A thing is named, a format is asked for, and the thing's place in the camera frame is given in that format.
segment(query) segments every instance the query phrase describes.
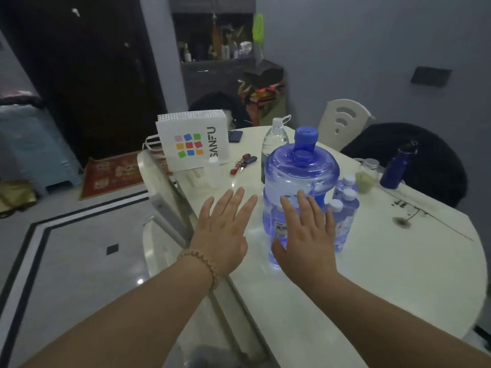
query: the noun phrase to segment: hand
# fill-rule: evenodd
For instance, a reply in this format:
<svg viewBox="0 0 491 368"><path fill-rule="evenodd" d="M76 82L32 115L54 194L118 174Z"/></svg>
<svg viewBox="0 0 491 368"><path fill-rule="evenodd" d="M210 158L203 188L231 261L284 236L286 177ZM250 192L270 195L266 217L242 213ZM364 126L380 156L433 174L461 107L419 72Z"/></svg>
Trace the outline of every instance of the hand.
<svg viewBox="0 0 491 368"><path fill-rule="evenodd" d="M334 219L324 214L312 196L307 199L303 191L297 194L300 216L286 197L280 202L285 212L287 227L286 249L275 239L271 251L283 272L301 290L325 278L332 281L339 275L334 256Z"/></svg>
<svg viewBox="0 0 491 368"><path fill-rule="evenodd" d="M206 200L191 239L189 247L205 254L215 265L220 277L234 271L247 253L244 231L256 206L257 195L252 195L237 213L243 197L243 187L239 187L235 195L232 190L225 192L211 215L214 198Z"/></svg>

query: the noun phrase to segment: beaded bracelet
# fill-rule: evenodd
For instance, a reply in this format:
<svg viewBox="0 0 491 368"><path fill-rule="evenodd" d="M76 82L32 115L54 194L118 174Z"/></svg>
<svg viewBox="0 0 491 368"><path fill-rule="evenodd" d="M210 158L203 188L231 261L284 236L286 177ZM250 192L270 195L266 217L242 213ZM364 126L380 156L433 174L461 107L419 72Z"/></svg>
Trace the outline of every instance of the beaded bracelet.
<svg viewBox="0 0 491 368"><path fill-rule="evenodd" d="M177 259L179 260L181 257L184 257L184 256L193 256L193 257L196 257L196 258L202 260L206 264L206 266L208 266L208 268L210 269L212 276L213 276L213 283L212 283L212 287L210 288L210 290L212 291L212 290L217 289L218 273L217 273L217 270L215 269L213 262L211 260L209 260L208 258L206 258L205 254L201 253L197 249L185 249L181 252L181 254L177 257Z"/></svg>

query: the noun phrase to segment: phone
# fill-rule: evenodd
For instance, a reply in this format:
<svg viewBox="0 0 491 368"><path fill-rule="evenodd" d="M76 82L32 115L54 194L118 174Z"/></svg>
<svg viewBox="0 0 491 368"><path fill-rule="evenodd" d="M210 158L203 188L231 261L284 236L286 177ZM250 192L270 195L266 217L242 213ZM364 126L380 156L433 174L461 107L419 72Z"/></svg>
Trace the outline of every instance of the phone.
<svg viewBox="0 0 491 368"><path fill-rule="evenodd" d="M238 143L242 138L242 130L229 130L228 131L228 141L229 143Z"/></svg>

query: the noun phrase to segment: red doormat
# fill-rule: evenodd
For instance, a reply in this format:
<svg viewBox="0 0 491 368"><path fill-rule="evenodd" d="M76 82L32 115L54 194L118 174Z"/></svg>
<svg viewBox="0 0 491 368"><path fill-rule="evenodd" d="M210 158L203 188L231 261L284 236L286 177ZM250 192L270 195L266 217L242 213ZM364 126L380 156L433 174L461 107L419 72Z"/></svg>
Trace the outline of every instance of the red doormat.
<svg viewBox="0 0 491 368"><path fill-rule="evenodd" d="M138 169L137 155L130 154L108 157L107 159L89 159L83 175L82 191L79 200L93 198L109 192L122 190L143 183ZM158 159L163 170L169 174L165 159Z"/></svg>

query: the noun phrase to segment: blue thermos bottle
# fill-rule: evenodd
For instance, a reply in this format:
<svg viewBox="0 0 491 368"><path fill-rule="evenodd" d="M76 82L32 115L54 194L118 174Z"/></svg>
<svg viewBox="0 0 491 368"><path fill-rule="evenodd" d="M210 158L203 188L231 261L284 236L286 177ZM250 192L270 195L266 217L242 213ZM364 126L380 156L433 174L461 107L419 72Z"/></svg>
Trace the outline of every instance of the blue thermos bottle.
<svg viewBox="0 0 491 368"><path fill-rule="evenodd" d="M384 175L380 179L380 185L385 188L396 189L402 181L411 156L417 151L418 142L414 140L399 148L397 155L389 161L385 168Z"/></svg>

